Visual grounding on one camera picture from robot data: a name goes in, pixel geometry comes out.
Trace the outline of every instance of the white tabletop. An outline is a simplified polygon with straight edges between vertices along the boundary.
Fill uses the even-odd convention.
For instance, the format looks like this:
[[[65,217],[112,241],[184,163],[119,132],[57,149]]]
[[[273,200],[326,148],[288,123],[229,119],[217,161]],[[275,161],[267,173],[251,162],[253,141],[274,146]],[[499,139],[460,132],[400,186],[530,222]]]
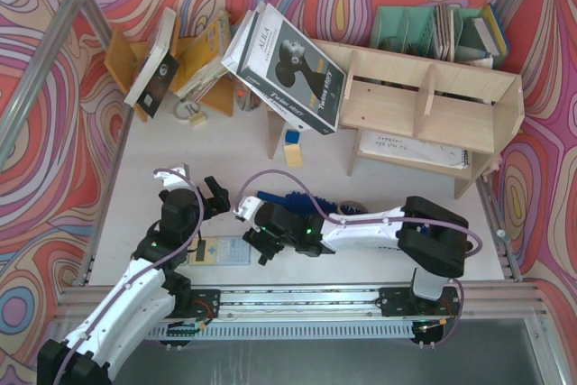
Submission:
[[[298,176],[316,196],[329,201],[354,200],[371,212],[402,206],[407,196],[422,196],[469,220],[484,241],[483,250],[467,259],[462,280],[501,280],[495,251],[477,188],[453,199],[453,179],[421,170],[373,160],[358,159],[353,175],[346,168],[353,149],[354,131],[339,130],[322,136],[301,134],[304,165],[287,168],[280,146],[267,158],[264,107],[246,113],[235,108],[232,118],[206,110],[208,120],[197,127],[177,121],[171,114],[176,99],[168,96],[153,120],[144,124],[134,117],[108,207],[104,229],[90,277],[91,285],[114,285],[125,270],[131,252],[146,229],[160,218],[158,198],[162,185],[152,171],[179,162],[189,165],[191,178],[211,196],[204,177],[214,176],[229,190],[231,202],[252,174],[281,169]],[[284,195],[298,190],[290,179],[267,175],[245,194],[261,189]],[[203,236],[242,234],[247,224],[228,213],[202,225]],[[416,264],[402,252],[358,250],[309,258],[286,248],[262,267],[252,250],[250,266],[181,266],[179,272],[193,284],[329,284],[410,281]]]

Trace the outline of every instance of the woman on book cover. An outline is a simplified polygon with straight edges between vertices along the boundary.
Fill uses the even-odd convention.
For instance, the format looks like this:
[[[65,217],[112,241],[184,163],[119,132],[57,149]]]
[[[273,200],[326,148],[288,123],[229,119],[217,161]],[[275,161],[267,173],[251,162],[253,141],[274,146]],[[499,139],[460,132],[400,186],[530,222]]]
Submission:
[[[292,87],[295,84],[295,73],[302,72],[316,99],[321,100],[326,74],[314,72],[308,66],[305,47],[298,41],[285,40],[280,44],[279,63],[274,70],[279,83],[284,87]]]

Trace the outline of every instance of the blue block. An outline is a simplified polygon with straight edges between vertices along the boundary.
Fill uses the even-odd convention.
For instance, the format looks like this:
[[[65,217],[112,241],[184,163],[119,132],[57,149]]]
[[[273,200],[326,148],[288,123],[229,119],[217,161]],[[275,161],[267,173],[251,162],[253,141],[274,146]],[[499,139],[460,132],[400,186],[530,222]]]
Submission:
[[[285,142],[288,144],[297,144],[300,133],[295,130],[287,130],[285,134]]]

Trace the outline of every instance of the blue brush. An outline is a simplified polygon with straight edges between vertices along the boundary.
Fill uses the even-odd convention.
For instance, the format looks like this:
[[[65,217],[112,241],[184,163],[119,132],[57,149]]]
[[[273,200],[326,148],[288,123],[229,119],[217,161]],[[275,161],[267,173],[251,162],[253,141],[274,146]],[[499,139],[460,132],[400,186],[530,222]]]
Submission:
[[[258,191],[256,197],[260,200],[266,200],[267,202],[276,203],[277,205],[283,206],[289,212],[300,215],[307,216],[312,214],[317,214],[315,205],[310,200],[310,198],[305,193],[298,191],[293,191],[286,196],[275,196],[274,194],[265,193],[264,191]],[[335,214],[337,211],[337,204],[324,200],[321,197],[315,196],[318,205],[326,214]],[[361,209],[357,209],[352,206],[342,206],[342,210],[345,215],[358,215],[364,214]]]

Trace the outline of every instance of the pink psychedelic wallpaper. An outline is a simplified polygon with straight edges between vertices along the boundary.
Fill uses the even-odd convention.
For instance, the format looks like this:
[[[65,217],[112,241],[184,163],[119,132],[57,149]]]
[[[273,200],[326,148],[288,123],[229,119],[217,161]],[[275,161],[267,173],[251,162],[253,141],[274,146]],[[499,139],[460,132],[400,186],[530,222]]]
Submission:
[[[147,38],[164,6],[179,11],[186,36],[199,33],[222,8],[235,20],[259,1],[97,0],[111,25],[132,41]],[[312,37],[363,45],[378,5],[445,0],[262,1]],[[446,1],[477,7],[490,0]],[[0,0],[0,112],[59,2]],[[497,184],[523,271],[540,279],[573,349],[574,11],[575,0],[519,0],[510,15],[513,54],[506,68],[523,74],[527,121],[505,152]],[[122,96],[103,57],[79,17],[0,174],[0,383],[33,381],[35,352],[58,292],[76,277],[92,233],[124,119]]]
[[[577,378],[577,0],[522,0],[508,13],[526,117],[496,183],[521,271],[538,281]]]

